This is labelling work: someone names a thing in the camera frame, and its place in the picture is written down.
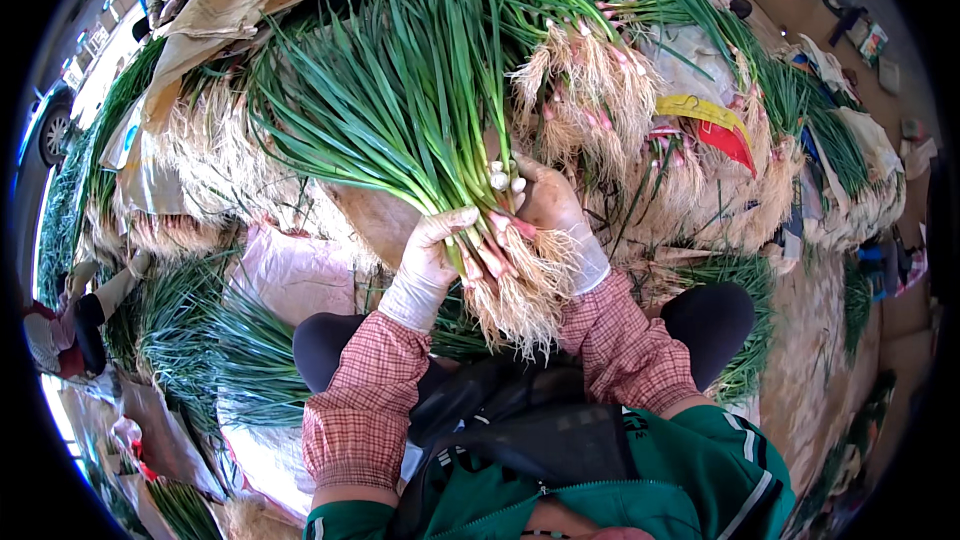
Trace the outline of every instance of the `jacket zipper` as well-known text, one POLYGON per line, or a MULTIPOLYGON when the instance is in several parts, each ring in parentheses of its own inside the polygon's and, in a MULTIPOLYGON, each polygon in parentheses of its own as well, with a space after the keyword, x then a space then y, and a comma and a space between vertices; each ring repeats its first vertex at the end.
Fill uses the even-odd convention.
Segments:
POLYGON ((517 504, 511 504, 510 506, 505 506, 501 509, 495 510, 492 513, 489 513, 488 515, 484 515, 480 519, 474 519, 469 523, 464 523, 463 525, 454 527, 453 529, 448 529, 447 531, 441 532, 439 534, 433 534, 432 536, 425 536, 424 538, 426 537, 443 538, 445 536, 449 536, 450 534, 462 532, 463 530, 470 528, 471 526, 475 526, 476 524, 479 524, 481 522, 485 522, 495 517, 498 517, 499 515, 506 513, 509 510, 519 509, 528 503, 537 501, 539 498, 547 496, 548 494, 555 494, 557 492, 566 492, 567 490, 579 490, 583 488, 589 488, 592 486, 610 486, 610 485, 663 486, 665 488, 677 488, 678 490, 683 490, 681 486, 678 486, 675 483, 669 483, 667 481, 657 481, 655 479, 621 479, 618 481, 587 481, 584 483, 577 483, 572 486, 562 486, 560 488, 553 488, 553 489, 547 488, 541 479, 539 479, 536 483, 539 484, 539 491, 530 498, 526 498, 521 502, 518 502, 517 504))

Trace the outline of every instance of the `scallion bundle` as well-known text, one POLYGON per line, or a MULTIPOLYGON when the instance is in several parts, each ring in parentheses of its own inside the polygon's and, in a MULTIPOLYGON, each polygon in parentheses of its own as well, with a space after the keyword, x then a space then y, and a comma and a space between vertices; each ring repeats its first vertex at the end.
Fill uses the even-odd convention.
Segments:
POLYGON ((548 350, 570 296, 572 239, 515 215, 500 0, 374 0, 348 22, 274 24, 253 66, 251 118, 275 156, 324 181, 390 193, 425 216, 476 206, 447 240, 491 347, 548 350), (489 21, 484 14, 489 14, 489 21), (488 160, 491 126, 498 161, 488 160))

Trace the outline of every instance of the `green onion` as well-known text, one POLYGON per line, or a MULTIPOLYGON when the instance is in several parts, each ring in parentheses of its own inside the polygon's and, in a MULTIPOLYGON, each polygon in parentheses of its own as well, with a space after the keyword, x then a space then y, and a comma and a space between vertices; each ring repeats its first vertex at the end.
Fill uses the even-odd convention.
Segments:
POLYGON ((147 482, 147 489, 178 540, 223 540, 207 502, 193 486, 159 477, 147 482))

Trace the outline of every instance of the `car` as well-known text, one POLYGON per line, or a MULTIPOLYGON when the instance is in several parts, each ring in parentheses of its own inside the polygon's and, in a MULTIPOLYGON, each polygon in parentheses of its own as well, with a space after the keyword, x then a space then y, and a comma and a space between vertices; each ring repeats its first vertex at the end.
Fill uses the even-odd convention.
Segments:
POLYGON ((50 169, 64 162, 71 126, 74 91, 57 79, 32 105, 30 122, 17 152, 16 173, 9 188, 13 218, 7 223, 16 240, 15 267, 24 306, 33 302, 35 243, 50 169))

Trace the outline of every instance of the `hand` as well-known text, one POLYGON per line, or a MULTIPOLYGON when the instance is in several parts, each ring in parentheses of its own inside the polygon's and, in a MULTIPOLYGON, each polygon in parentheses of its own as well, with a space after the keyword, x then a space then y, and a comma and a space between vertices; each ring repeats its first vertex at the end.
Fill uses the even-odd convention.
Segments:
POLYGON ((133 257, 127 260, 126 267, 133 275, 133 279, 142 280, 143 276, 147 274, 147 270, 150 270, 150 263, 152 261, 153 258, 150 256, 150 253, 142 248, 137 248, 133 257))
POLYGON ((450 284, 459 275, 447 257, 444 239, 474 225, 479 215, 476 207, 463 207, 421 218, 377 310, 406 328, 427 334, 450 284))
POLYGON ((526 180, 516 216, 538 228, 567 232, 578 246, 580 270, 573 279, 573 294, 592 291, 610 274, 610 261, 584 218, 577 194, 564 174, 514 151, 513 160, 526 180))
POLYGON ((538 228, 569 232, 578 242, 594 235, 564 174, 517 151, 513 151, 513 160, 527 180, 523 192, 514 198, 517 217, 538 228))
POLYGON ((172 18, 177 13, 177 0, 167 0, 167 3, 160 9, 160 20, 162 22, 172 18))

